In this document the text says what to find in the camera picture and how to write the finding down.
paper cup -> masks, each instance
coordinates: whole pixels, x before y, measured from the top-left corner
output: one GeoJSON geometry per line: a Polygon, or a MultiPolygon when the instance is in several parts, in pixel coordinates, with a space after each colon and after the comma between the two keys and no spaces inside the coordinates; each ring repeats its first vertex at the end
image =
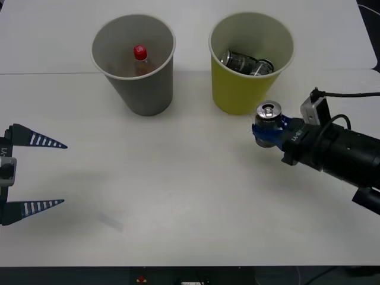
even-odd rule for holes
{"type": "Polygon", "coordinates": [[[91,48],[93,63],[111,82],[136,114],[153,116],[164,111],[173,98],[174,32],[150,15],[124,15],[105,24],[91,48]],[[156,66],[136,76],[133,48],[144,45],[156,66]]]}
{"type": "Polygon", "coordinates": [[[295,43],[289,29],[273,17],[243,12],[221,20],[211,31],[213,99],[224,112],[234,115],[255,111],[276,78],[293,60],[295,43]],[[226,50],[267,59],[274,72],[263,76],[243,75],[220,62],[226,50]]]}

gray paper cup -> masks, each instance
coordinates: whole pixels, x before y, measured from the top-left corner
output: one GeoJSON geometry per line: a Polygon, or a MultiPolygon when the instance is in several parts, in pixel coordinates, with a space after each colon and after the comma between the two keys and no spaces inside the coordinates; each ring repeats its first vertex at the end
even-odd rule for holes
{"type": "Polygon", "coordinates": [[[150,15],[124,15],[105,24],[96,34],[91,58],[128,107],[141,116],[164,111],[173,99],[173,30],[150,15]],[[156,66],[136,76],[133,48],[144,45],[156,66]]]}

plastic bottle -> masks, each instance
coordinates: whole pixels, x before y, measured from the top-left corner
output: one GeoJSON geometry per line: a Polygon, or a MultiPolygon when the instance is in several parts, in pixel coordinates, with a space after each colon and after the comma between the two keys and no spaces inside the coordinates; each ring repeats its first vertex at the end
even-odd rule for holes
{"type": "Polygon", "coordinates": [[[135,46],[135,73],[136,76],[142,76],[155,70],[154,64],[148,59],[147,49],[143,45],[135,46]]]}

soda can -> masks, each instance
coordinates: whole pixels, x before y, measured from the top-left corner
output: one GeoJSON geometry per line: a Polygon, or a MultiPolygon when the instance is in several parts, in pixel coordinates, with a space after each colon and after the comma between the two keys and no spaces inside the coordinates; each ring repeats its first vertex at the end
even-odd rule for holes
{"type": "MultiPolygon", "coordinates": [[[[275,101],[264,101],[256,108],[255,123],[264,130],[281,128],[281,106],[275,101]]],[[[276,144],[255,138],[256,143],[261,147],[274,147],[276,144]]]]}
{"type": "Polygon", "coordinates": [[[220,62],[231,70],[248,75],[256,67],[257,59],[227,50],[221,57],[220,62]]]}
{"type": "Polygon", "coordinates": [[[262,76],[272,73],[274,70],[273,64],[266,60],[266,59],[260,59],[255,67],[252,69],[251,73],[249,75],[252,76],[262,76]]]}

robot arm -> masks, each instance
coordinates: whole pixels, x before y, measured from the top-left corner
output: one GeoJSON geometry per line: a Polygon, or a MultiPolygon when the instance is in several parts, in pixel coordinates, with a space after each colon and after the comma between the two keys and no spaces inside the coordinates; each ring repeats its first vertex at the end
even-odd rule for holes
{"type": "Polygon", "coordinates": [[[52,208],[64,200],[7,202],[8,190],[15,182],[17,159],[13,146],[62,148],[67,146],[22,125],[13,124],[0,138],[0,224],[7,226],[33,214],[52,208]]]}
{"type": "Polygon", "coordinates": [[[345,115],[331,118],[327,100],[322,97],[329,94],[344,96],[316,88],[301,105],[303,119],[288,118],[280,129],[263,128],[261,123],[257,124],[256,116],[256,124],[252,125],[256,141],[274,143],[284,152],[282,162],[291,166],[300,162],[358,187],[353,201],[380,214],[377,191],[380,190],[380,140],[352,131],[345,115]],[[333,123],[338,118],[346,120],[346,129],[333,123]]]}

